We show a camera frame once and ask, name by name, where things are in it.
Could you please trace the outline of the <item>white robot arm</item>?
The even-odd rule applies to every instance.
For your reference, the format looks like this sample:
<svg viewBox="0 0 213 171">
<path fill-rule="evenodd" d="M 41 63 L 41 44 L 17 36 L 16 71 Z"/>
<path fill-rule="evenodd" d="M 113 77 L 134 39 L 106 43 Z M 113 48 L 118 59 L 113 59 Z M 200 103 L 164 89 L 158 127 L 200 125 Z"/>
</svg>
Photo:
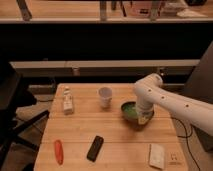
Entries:
<svg viewBox="0 0 213 171">
<path fill-rule="evenodd" d="M 171 93 L 162 85 L 163 80 L 156 73 L 135 82 L 138 123 L 147 123 L 154 114 L 153 105 L 157 104 L 213 136 L 213 104 Z"/>
</svg>

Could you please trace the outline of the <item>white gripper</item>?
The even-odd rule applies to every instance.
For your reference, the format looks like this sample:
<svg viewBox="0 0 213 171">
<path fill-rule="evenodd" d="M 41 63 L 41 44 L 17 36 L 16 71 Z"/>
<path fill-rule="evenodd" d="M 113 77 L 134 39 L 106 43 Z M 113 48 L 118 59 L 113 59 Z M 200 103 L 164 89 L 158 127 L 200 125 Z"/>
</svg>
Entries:
<svg viewBox="0 0 213 171">
<path fill-rule="evenodd" d="M 138 116 L 138 124 L 146 125 L 152 119 L 154 115 L 153 104 L 146 100 L 137 99 L 136 113 Z"/>
</svg>

